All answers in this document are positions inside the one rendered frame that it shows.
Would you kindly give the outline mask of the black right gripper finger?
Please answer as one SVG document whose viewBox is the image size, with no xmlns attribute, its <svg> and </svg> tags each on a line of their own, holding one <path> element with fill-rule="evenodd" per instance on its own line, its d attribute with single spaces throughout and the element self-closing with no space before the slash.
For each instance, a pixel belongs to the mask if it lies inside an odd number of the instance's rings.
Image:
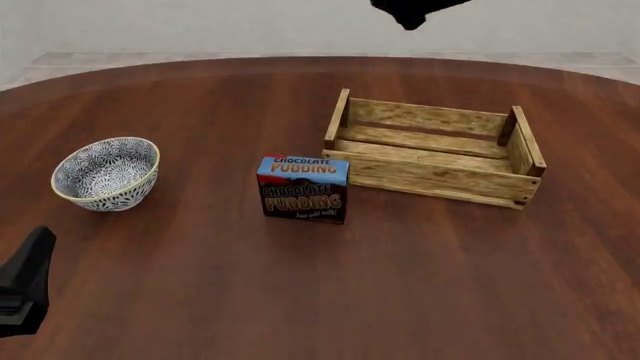
<svg viewBox="0 0 640 360">
<path fill-rule="evenodd" d="M 453 8 L 471 0 L 370 0 L 370 4 L 389 14 L 406 31 L 414 31 L 426 22 L 426 16 Z"/>
</svg>

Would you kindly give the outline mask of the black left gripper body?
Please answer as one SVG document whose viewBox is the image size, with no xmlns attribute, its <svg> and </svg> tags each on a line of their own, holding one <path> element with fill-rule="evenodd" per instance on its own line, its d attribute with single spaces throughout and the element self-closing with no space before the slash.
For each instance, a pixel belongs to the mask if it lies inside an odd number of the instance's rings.
<svg viewBox="0 0 640 360">
<path fill-rule="evenodd" d="M 35 335 L 48 309 L 46 291 L 19 293 L 0 287 L 0 336 Z"/>
</svg>

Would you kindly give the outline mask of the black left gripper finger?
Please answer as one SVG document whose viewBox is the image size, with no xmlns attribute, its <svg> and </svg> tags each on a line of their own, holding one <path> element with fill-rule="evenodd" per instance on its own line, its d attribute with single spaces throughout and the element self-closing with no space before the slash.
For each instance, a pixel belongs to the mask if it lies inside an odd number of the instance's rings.
<svg viewBox="0 0 640 360">
<path fill-rule="evenodd" d="M 55 244 L 56 236 L 48 227 L 35 227 L 17 251 L 0 265 L 0 296 L 47 300 Z"/>
</svg>

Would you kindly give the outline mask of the wooden slat tray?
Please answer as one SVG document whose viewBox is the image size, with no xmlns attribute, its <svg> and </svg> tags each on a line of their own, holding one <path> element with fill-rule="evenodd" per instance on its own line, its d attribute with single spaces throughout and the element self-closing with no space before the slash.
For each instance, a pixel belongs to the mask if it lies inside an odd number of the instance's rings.
<svg viewBox="0 0 640 360">
<path fill-rule="evenodd" d="M 354 98 L 342 89 L 324 158 L 352 185 L 523 209 L 547 169 L 521 107 L 486 113 Z"/>
</svg>

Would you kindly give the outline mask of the chocolate pudding box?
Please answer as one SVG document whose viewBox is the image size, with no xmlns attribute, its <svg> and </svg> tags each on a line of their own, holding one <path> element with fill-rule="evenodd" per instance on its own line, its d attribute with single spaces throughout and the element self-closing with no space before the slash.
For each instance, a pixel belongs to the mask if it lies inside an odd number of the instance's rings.
<svg viewBox="0 0 640 360">
<path fill-rule="evenodd" d="M 343 224 L 350 163 L 331 158 L 266 156 L 256 178 L 264 215 Z"/>
</svg>

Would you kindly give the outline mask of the blue white patterned bowl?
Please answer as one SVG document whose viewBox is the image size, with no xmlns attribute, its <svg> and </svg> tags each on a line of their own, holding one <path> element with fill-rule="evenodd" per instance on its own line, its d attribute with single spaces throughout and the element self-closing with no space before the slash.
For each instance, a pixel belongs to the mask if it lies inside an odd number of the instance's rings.
<svg viewBox="0 0 640 360">
<path fill-rule="evenodd" d="M 154 187 L 160 151 L 150 140 L 115 137 L 73 152 L 55 168 L 50 185 L 59 197 L 95 212 L 121 212 Z"/>
</svg>

